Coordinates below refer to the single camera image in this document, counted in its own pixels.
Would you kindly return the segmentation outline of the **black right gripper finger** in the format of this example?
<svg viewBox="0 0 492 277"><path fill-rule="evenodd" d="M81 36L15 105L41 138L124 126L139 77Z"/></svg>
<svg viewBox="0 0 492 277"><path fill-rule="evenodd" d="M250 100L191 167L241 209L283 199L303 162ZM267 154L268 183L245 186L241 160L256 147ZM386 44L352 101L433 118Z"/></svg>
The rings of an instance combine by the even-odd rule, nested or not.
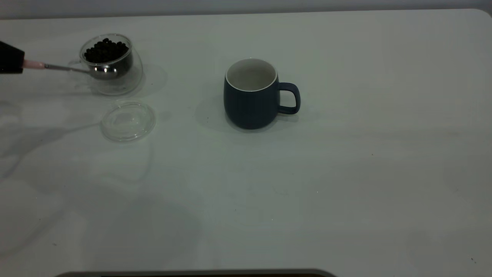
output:
<svg viewBox="0 0 492 277"><path fill-rule="evenodd" d="M0 74L22 74L23 62L1 62Z"/></svg>

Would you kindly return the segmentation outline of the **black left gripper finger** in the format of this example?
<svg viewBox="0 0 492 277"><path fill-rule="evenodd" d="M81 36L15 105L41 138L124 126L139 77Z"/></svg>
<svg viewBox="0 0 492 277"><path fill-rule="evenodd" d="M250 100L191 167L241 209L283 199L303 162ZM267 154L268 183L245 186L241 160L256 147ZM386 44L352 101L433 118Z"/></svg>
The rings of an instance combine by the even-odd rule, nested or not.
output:
<svg viewBox="0 0 492 277"><path fill-rule="evenodd" d="M23 62L25 52L5 42L0 42L1 62Z"/></svg>

